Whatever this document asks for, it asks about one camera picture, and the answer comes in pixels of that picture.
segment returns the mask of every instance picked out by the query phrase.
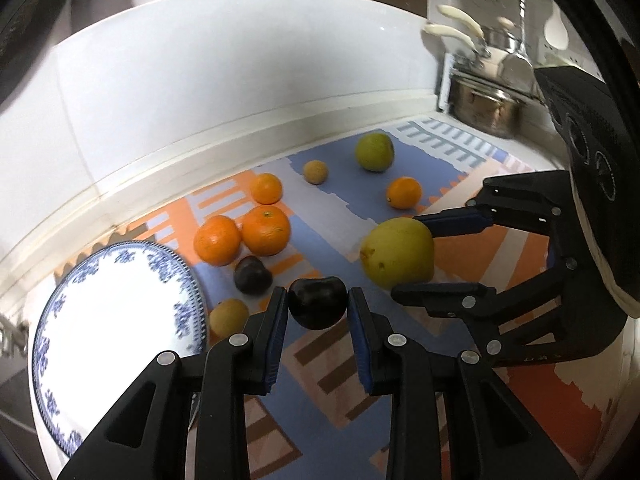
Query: white plate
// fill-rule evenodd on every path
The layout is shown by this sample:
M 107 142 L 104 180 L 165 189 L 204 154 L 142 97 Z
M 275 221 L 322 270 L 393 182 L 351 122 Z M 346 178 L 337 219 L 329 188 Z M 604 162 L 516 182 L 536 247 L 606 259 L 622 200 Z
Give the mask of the white plate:
M 40 317 L 33 389 L 69 457 L 159 352 L 205 350 L 204 300 L 189 267 L 152 242 L 108 246 L 76 266 Z

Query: small yellow fruit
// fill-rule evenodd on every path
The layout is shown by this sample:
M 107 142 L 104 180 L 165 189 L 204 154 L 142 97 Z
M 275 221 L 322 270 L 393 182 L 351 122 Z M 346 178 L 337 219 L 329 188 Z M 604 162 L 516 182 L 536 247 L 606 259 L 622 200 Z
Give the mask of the small yellow fruit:
M 386 188 L 386 201 L 396 209 L 411 209 L 418 205 L 422 196 L 420 182 L 410 176 L 396 178 Z
M 356 145 L 356 160 L 367 171 L 382 173 L 394 163 L 394 144 L 384 132 L 371 132 Z
M 218 339 L 242 332 L 249 319 L 249 308 L 241 300 L 229 298 L 221 301 L 209 313 L 209 329 Z
M 310 160 L 302 169 L 309 184 L 322 184 L 329 176 L 329 168 L 322 160 Z
M 392 218 L 362 241 L 360 262 L 369 279 L 386 290 L 433 277 L 433 237 L 413 218 Z

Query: yellow-green fruit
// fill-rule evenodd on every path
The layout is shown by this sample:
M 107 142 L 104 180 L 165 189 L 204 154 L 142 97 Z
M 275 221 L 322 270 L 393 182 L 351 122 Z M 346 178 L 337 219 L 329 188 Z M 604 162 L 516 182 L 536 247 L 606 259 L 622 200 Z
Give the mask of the yellow-green fruit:
M 220 339 L 225 339 L 242 332 L 247 319 L 248 307 L 236 298 L 229 298 L 218 303 L 209 313 L 209 329 Z
M 302 168 L 305 180 L 309 184 L 322 184 L 329 176 L 329 168 L 322 160 L 310 160 Z
M 356 145 L 356 160 L 365 170 L 381 173 L 394 163 L 394 144 L 382 132 L 373 132 L 360 138 Z
M 392 218 L 363 240 L 360 261 L 369 279 L 386 290 L 428 282 L 433 278 L 433 237 L 413 218 Z

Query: faucet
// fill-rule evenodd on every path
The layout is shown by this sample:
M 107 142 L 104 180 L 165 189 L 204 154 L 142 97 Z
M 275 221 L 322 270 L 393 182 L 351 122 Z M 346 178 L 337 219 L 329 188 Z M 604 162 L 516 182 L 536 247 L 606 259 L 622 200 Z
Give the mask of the faucet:
M 0 314 L 0 352 L 2 357 L 13 357 L 15 349 L 23 356 L 27 355 L 29 326 L 22 322 L 15 326 L 3 314 Z

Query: orange fruit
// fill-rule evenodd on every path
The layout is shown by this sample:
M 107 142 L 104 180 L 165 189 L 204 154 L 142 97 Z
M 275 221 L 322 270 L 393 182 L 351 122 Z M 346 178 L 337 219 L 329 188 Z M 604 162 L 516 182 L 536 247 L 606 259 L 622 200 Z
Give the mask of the orange fruit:
M 395 209 L 411 209 L 418 205 L 422 196 L 420 182 L 410 176 L 396 178 L 386 188 L 386 201 Z
M 275 204 L 282 198 L 282 183 L 271 173 L 256 176 L 250 186 L 251 196 L 258 204 Z
M 213 216 L 196 231 L 193 249 L 203 262 L 223 267 L 236 259 L 241 243 L 236 222 L 227 216 Z
M 291 224 L 274 205 L 259 205 L 242 220 L 242 241 L 256 256 L 273 256 L 289 243 Z

